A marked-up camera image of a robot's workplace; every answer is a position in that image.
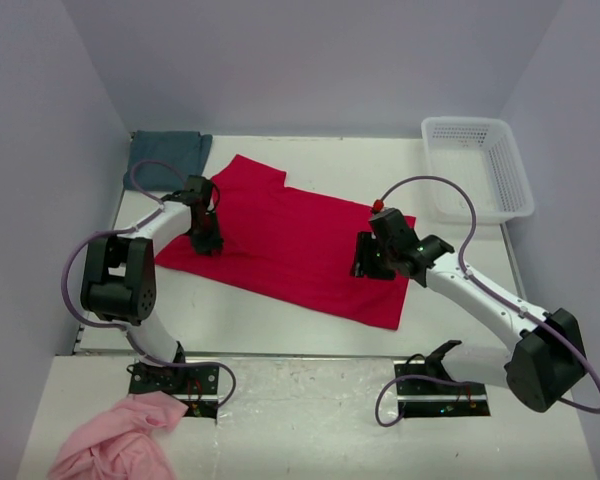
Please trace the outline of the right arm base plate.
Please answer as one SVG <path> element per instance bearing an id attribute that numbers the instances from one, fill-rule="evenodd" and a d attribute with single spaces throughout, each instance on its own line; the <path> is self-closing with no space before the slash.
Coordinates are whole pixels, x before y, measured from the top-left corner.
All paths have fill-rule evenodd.
<path id="1" fill-rule="evenodd" d="M 411 418 L 488 417 L 491 411 L 483 384 L 439 385 L 423 380 L 396 384 L 399 413 Z"/>

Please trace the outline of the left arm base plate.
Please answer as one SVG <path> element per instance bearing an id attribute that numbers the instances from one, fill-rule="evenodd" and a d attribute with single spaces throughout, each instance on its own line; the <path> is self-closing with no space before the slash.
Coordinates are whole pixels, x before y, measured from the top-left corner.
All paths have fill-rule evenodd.
<path id="1" fill-rule="evenodd" d="M 126 371 L 130 374 L 129 394 L 163 392 L 187 407 L 185 417 L 217 419 L 218 367 L 173 369 L 135 362 Z"/>

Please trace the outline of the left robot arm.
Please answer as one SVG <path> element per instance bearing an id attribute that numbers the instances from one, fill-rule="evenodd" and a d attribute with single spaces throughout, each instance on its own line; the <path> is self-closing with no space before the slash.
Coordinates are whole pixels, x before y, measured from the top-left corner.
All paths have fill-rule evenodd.
<path id="1" fill-rule="evenodd" d="M 181 190 L 159 199 L 155 212 L 124 230 L 87 241 L 81 306 L 98 319 L 96 327 L 119 330 L 146 365 L 185 365 L 181 344 L 155 312 L 156 254 L 182 235 L 196 254 L 220 254 L 219 200 L 212 180 L 190 176 Z"/>

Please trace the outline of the red t shirt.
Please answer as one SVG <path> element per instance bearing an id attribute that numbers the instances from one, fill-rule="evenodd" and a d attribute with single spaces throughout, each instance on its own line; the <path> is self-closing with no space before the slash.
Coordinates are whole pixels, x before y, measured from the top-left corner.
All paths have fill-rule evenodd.
<path id="1" fill-rule="evenodd" d="M 220 190 L 219 255 L 197 254 L 187 236 L 158 266 L 195 274 L 371 327 L 398 329 L 408 281 L 351 276 L 368 206 L 286 185 L 282 170 L 242 155 L 212 178 Z"/>

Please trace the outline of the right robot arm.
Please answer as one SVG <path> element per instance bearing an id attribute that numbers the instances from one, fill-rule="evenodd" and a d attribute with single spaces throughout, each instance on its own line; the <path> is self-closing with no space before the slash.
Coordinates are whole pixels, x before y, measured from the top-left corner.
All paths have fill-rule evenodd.
<path id="1" fill-rule="evenodd" d="M 452 245 L 435 235 L 419 238 L 395 208 L 373 215 L 369 225 L 356 236 L 350 275 L 401 275 L 464 309 L 511 353 L 506 384 L 525 406 L 545 412 L 585 376 L 585 348 L 570 312 L 549 313 L 463 266 Z"/>

